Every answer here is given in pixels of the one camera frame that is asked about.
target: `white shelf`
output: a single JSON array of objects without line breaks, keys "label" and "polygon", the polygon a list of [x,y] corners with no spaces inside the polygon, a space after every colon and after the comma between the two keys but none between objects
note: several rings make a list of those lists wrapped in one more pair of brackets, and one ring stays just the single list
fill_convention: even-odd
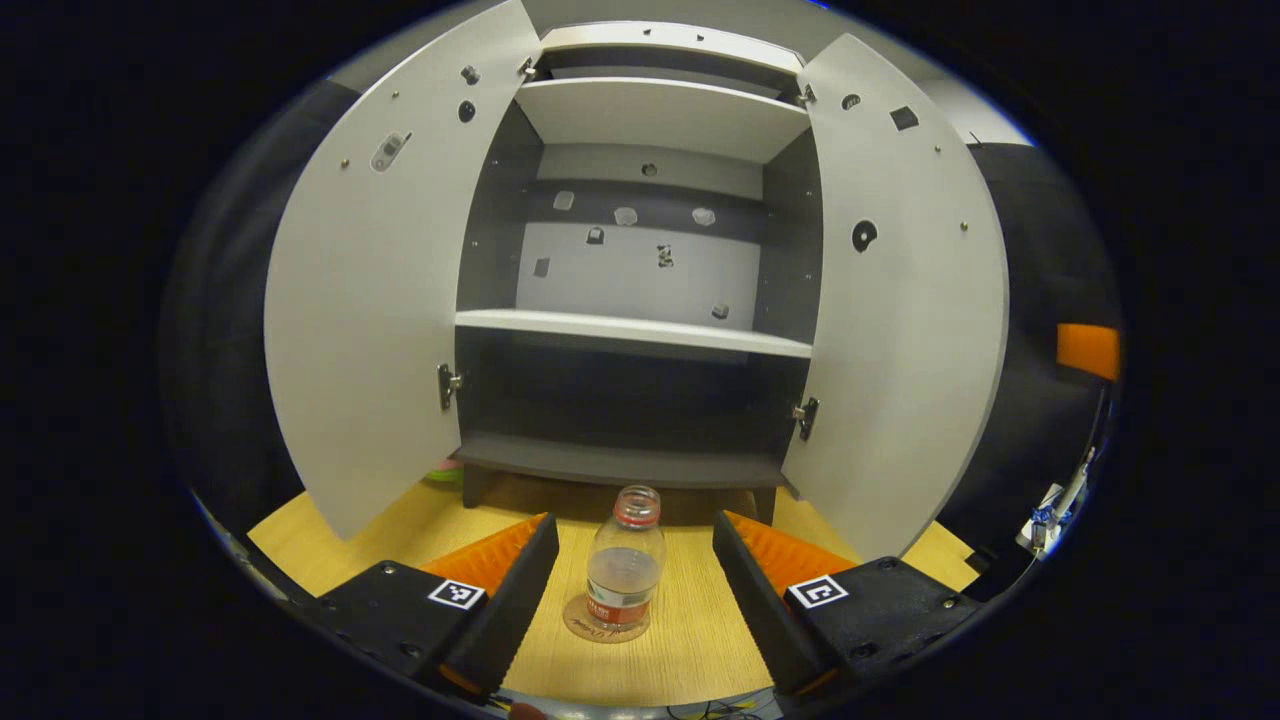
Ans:
[{"label": "white shelf", "polygon": [[795,105],[673,79],[548,79],[521,87],[516,102],[547,145],[648,145],[759,164],[809,128]]},{"label": "white shelf", "polygon": [[576,313],[548,313],[541,310],[465,310],[454,314],[454,325],[462,328],[492,328],[532,333],[603,337],[709,347],[786,357],[809,357],[812,345],[783,337],[744,331],[726,331],[658,320],[634,320],[604,315],[579,315]]},{"label": "white shelf", "polygon": [[730,58],[791,76],[804,69],[791,50],[754,37],[680,23],[586,23],[558,27],[543,37],[543,53],[580,47],[662,47]]}]

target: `white wall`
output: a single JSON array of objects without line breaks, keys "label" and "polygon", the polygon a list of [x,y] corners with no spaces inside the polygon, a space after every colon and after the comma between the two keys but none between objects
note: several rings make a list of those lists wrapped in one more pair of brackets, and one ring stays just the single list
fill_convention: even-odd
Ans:
[{"label": "white wall", "polygon": [[[750,331],[760,246],[653,228],[600,225],[604,245],[588,245],[593,225],[530,223],[520,256],[516,307],[666,320]],[[658,268],[658,245],[671,245],[675,266]],[[545,278],[534,277],[550,258]],[[712,316],[727,302],[728,318]]]},{"label": "white wall", "polygon": [[973,143],[977,136],[982,142],[1034,145],[1009,118],[968,85],[954,78],[918,81],[916,85],[951,120],[965,143]]}]

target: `coaster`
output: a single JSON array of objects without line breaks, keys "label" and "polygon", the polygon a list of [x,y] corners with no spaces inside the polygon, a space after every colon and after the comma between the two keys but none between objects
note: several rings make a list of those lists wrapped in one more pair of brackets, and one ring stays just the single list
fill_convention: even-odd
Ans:
[{"label": "coaster", "polygon": [[650,607],[649,610],[650,612],[645,612],[635,628],[630,630],[608,630],[596,624],[591,616],[591,611],[586,609],[586,593],[582,593],[564,605],[564,626],[575,635],[591,642],[605,644],[625,643],[639,638],[649,629],[649,618],[653,609]]}]

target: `gray shelf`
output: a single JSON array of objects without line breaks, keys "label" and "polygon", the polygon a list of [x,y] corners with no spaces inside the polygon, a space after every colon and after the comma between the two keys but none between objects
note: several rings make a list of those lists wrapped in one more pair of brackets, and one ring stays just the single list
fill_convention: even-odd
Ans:
[{"label": "gray shelf", "polygon": [[463,433],[461,462],[561,480],[659,488],[767,488],[786,480],[764,454],[604,447],[489,432]]}]

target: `wooden table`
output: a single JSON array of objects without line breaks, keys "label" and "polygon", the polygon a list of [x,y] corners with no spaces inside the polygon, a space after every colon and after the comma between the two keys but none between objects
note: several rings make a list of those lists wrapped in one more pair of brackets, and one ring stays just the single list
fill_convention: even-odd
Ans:
[{"label": "wooden table", "polygon": [[[552,511],[559,557],[503,687],[570,702],[663,706],[772,685],[712,551],[710,521],[718,509],[754,512],[746,491],[663,491],[667,566],[650,610],[653,625],[644,635],[622,644],[596,644],[564,628],[561,611],[585,589],[591,538],[616,495],[613,487],[502,475],[484,505],[467,510],[460,486],[424,480],[343,542],[302,493],[262,520],[250,538],[294,582],[319,596],[380,560],[420,565]],[[796,501],[785,488],[777,493],[773,524],[850,560],[863,560],[812,505]],[[934,523],[905,560],[959,591],[977,577],[964,561],[969,552]]]}]

